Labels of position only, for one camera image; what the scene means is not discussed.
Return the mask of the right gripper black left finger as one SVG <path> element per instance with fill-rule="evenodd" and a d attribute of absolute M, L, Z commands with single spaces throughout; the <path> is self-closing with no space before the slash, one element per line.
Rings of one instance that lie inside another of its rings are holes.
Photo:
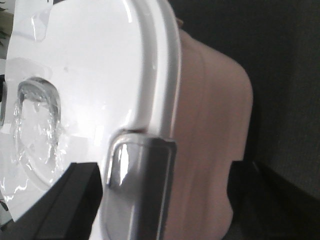
<path fill-rule="evenodd" d="M 2 240 L 88 240 L 103 196 L 96 162 L 71 163 L 23 216 L 1 232 Z"/>

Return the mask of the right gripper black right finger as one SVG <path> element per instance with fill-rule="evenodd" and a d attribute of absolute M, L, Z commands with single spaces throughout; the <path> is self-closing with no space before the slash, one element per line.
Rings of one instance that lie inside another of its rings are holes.
<path fill-rule="evenodd" d="M 318 240 L 320 201 L 260 162 L 233 161 L 226 240 Z"/>

